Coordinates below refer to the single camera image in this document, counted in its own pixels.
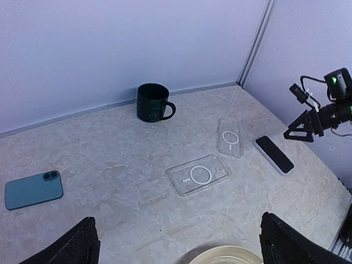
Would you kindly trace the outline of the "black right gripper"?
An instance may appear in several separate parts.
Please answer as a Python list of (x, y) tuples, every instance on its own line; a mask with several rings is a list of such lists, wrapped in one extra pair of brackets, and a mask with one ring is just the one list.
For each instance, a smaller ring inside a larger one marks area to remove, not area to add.
[(287, 140), (296, 140), (302, 142), (314, 142), (313, 133), (319, 137), (324, 136), (319, 113), (315, 109), (304, 111), (296, 118), (283, 133)]

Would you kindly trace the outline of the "dark green cup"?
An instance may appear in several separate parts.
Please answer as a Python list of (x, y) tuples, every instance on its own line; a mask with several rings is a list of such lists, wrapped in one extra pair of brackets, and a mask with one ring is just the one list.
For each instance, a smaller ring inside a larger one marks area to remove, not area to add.
[(137, 88), (137, 117), (147, 123), (167, 120), (176, 113), (174, 103), (168, 101), (169, 91), (160, 84), (147, 83)]

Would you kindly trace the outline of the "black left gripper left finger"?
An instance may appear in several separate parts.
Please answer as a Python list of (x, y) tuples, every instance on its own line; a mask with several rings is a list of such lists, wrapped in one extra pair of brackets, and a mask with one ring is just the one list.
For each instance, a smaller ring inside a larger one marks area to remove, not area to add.
[(85, 217), (50, 246), (22, 263), (98, 263), (101, 242), (94, 217)]

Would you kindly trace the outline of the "right aluminium frame post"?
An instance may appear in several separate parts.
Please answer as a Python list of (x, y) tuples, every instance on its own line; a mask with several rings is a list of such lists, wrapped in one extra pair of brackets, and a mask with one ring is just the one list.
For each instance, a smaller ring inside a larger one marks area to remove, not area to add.
[(276, 0), (267, 0), (265, 3), (263, 12), (258, 22), (257, 29), (255, 31), (254, 37), (249, 47), (249, 51), (247, 53), (247, 56), (244, 60), (241, 71), (236, 80), (236, 84), (241, 86), (242, 88), (244, 88), (244, 85), (249, 77), (251, 68), (258, 54), (259, 48), (261, 46), (268, 24), (270, 22), (270, 18), (272, 16), (276, 2), (277, 2)]

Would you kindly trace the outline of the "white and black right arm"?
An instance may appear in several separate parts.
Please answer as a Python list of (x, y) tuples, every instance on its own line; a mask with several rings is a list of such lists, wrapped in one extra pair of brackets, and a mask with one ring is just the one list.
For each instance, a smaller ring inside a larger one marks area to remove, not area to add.
[[(322, 107), (305, 88), (304, 79), (326, 84), (331, 104)], [(325, 130), (334, 130), (342, 123), (351, 122), (351, 75), (347, 68), (333, 71), (325, 75), (323, 80), (303, 75), (300, 82), (300, 86), (293, 84), (289, 91), (301, 104), (311, 109), (304, 111), (288, 126), (283, 134), (285, 139), (314, 142), (314, 135), (323, 137)]]

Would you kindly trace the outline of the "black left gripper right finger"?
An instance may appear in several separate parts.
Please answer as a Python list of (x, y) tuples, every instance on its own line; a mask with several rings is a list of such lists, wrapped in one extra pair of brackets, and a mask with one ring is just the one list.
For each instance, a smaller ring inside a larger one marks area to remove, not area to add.
[(330, 264), (350, 261), (313, 243), (273, 213), (261, 220), (260, 244), (264, 264)]

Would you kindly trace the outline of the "beige round plate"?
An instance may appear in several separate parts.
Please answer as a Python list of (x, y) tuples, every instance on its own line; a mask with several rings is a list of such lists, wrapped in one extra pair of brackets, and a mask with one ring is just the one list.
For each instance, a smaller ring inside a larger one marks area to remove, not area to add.
[(206, 263), (261, 264), (263, 260), (246, 248), (226, 245), (211, 248), (190, 262), (190, 264)]

